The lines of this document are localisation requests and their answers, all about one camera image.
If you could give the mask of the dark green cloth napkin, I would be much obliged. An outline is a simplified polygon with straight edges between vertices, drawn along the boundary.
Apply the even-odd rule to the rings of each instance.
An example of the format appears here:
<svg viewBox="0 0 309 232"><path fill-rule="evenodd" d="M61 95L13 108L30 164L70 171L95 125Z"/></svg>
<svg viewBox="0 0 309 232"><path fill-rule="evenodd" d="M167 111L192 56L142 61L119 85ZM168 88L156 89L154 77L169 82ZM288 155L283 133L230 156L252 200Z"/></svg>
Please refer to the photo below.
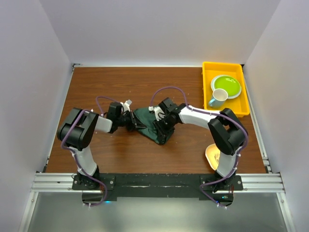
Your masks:
<svg viewBox="0 0 309 232"><path fill-rule="evenodd" d="M155 115L150 113L148 108L135 109L133 113L136 118L146 125L145 129L138 130L138 132L158 144L156 129L153 125L153 122L156 120Z"/></svg>

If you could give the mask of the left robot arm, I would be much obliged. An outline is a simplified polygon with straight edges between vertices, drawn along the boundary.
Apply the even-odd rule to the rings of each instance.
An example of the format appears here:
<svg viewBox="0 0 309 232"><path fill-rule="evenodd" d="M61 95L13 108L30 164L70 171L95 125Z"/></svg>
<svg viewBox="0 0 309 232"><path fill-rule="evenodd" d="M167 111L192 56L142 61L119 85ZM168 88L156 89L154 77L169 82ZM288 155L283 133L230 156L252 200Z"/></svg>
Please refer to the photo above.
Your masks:
<svg viewBox="0 0 309 232"><path fill-rule="evenodd" d="M90 149L94 132L114 133L119 127L125 127L128 131L146 128L130 110L131 103L130 100L112 102L107 113L102 115L73 108L58 129L57 138L61 141L61 148L70 151L76 162L77 184L87 189L97 189L102 185L99 167Z"/></svg>

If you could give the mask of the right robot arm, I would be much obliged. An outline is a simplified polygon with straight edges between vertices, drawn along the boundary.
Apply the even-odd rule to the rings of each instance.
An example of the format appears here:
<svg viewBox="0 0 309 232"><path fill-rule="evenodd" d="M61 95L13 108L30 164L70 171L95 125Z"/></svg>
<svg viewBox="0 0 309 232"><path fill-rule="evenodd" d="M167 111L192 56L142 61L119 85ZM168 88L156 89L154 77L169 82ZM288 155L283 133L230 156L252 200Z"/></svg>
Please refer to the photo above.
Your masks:
<svg viewBox="0 0 309 232"><path fill-rule="evenodd" d="M248 132L231 109L208 111L187 103L177 105L170 98L166 98L158 106L149 106L149 111L155 115L153 125L160 145L173 134L174 126L178 123L208 129L220 150L220 158L215 171L215 181L201 184L201 189L204 186L216 185L217 188L225 190L232 185L231 177L237 170L240 152L248 143Z"/></svg>

